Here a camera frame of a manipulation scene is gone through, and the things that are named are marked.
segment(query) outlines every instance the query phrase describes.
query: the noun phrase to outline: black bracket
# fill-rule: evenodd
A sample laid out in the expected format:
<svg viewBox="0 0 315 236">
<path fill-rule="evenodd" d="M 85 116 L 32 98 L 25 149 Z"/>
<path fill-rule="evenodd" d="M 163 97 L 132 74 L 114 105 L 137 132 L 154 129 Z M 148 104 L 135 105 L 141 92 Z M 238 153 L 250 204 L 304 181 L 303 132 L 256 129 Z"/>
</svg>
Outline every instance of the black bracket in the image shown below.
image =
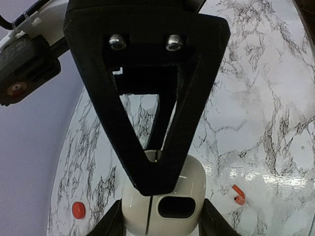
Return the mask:
<svg viewBox="0 0 315 236">
<path fill-rule="evenodd" d="M 182 1 L 70 0 L 64 34 L 100 122 L 131 182 L 144 196 L 173 191 L 208 100 L 230 31 L 225 19 L 184 11 Z M 126 48 L 112 50 L 119 34 Z M 165 44 L 179 35 L 183 47 Z M 113 71 L 123 68 L 123 74 Z M 176 112 L 160 160 L 150 162 L 119 95 L 158 94 L 147 149 L 161 149 L 175 102 Z"/>
</svg>

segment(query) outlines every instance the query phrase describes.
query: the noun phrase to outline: black device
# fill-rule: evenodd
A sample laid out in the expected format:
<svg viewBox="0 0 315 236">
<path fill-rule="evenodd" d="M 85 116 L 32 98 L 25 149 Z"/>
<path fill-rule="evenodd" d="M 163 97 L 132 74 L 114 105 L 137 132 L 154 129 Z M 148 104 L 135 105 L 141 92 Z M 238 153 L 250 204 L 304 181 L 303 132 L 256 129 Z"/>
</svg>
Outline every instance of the black device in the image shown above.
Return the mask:
<svg viewBox="0 0 315 236">
<path fill-rule="evenodd" d="M 181 0 L 70 0 L 64 34 L 100 122 L 131 182 L 144 196 L 173 191 L 225 52 L 225 19 L 185 9 Z M 117 68 L 123 74 L 113 75 Z M 121 94 L 158 94 L 146 149 Z"/>
<path fill-rule="evenodd" d="M 21 101 L 60 71 L 58 57 L 44 37 L 23 35 L 0 54 L 0 104 Z"/>
</svg>

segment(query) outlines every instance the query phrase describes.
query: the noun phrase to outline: white plastic casing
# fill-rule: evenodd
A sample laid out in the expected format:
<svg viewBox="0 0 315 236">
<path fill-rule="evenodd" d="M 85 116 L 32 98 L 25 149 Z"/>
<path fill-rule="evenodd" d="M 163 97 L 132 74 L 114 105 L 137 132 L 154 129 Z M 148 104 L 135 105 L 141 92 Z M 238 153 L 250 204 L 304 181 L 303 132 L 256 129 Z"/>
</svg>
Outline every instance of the white plastic casing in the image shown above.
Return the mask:
<svg viewBox="0 0 315 236">
<path fill-rule="evenodd" d="M 155 150 L 146 151 L 149 160 L 156 156 Z M 197 226 L 206 193 L 206 174 L 201 163 L 188 155 L 177 181 L 174 191 L 170 194 L 153 196 L 149 236 L 187 236 Z M 195 201 L 193 214 L 186 219 L 164 218 L 160 215 L 158 205 L 167 197 L 188 197 Z M 125 226 L 135 236 L 146 235 L 150 197 L 144 197 L 136 190 L 127 178 L 124 185 L 122 210 Z"/>
</svg>

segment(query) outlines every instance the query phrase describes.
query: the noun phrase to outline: orange hook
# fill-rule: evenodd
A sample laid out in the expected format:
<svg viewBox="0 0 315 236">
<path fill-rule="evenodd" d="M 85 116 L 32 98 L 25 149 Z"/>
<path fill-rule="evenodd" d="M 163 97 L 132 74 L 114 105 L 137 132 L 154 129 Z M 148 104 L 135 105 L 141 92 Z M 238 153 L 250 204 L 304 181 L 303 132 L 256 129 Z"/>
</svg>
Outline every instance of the orange hook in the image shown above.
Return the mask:
<svg viewBox="0 0 315 236">
<path fill-rule="evenodd" d="M 237 192 L 239 194 L 239 196 L 234 198 L 234 201 L 241 206 L 244 205 L 246 202 L 244 192 L 236 185 L 233 185 L 232 188 L 235 190 L 235 192 Z"/>
</svg>

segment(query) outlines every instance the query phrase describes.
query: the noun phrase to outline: white object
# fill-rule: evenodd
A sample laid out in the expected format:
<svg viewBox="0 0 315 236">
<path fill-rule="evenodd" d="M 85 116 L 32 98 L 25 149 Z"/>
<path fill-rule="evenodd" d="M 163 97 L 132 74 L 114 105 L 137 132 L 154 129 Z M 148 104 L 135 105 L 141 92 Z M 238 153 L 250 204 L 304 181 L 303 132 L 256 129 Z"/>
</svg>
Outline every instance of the white object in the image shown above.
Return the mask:
<svg viewBox="0 0 315 236">
<path fill-rule="evenodd" d="M 28 34 L 31 39 L 41 34 L 49 45 L 56 43 L 64 36 L 67 6 L 68 0 L 51 0 L 31 16 L 24 14 L 26 20 L 13 30 L 8 30 L 8 34 L 0 41 L 0 52 L 24 34 Z"/>
<path fill-rule="evenodd" d="M 153 162 L 156 150 L 146 151 L 146 154 Z M 150 217 L 151 197 L 142 196 L 127 179 L 122 198 L 125 226 L 135 236 L 144 236 L 146 233 L 148 236 L 187 236 L 198 224 L 205 193 L 205 171 L 201 163 L 190 155 L 186 158 L 174 191 L 152 197 Z"/>
</svg>

